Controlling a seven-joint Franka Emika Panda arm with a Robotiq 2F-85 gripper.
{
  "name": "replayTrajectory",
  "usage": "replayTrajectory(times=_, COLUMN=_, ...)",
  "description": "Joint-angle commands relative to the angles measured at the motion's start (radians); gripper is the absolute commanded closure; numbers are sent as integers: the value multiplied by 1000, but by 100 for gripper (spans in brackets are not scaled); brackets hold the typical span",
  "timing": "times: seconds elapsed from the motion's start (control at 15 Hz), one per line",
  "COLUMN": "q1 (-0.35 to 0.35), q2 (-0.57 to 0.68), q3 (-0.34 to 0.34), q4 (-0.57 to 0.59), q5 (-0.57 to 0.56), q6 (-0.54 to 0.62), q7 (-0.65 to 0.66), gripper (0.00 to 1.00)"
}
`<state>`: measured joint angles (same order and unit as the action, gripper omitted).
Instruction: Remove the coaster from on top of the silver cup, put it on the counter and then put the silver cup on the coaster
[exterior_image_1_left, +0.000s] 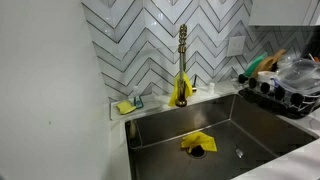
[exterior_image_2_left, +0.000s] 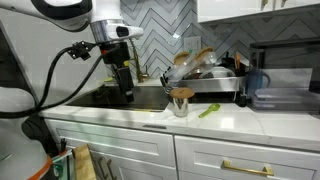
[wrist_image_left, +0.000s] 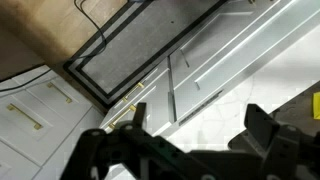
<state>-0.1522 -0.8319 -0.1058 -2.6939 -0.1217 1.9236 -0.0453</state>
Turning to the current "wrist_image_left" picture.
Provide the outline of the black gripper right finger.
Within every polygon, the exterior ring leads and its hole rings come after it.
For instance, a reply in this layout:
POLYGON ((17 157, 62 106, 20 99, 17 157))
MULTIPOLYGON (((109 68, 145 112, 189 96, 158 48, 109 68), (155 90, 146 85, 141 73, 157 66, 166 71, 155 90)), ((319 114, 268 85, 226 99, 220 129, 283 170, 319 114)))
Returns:
POLYGON ((247 106, 244 125, 258 144, 267 150, 280 124, 273 120, 257 104, 247 106))

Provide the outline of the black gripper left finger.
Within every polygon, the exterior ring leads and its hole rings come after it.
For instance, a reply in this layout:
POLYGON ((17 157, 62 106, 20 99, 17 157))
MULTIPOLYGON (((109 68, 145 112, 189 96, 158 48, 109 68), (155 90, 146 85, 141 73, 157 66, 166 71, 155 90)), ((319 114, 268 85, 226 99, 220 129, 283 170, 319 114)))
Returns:
POLYGON ((147 104, 144 102, 138 103, 136 107, 136 112, 134 114, 133 118, 133 123, 137 127, 142 127, 143 121, 146 118, 146 109, 147 109, 147 104))

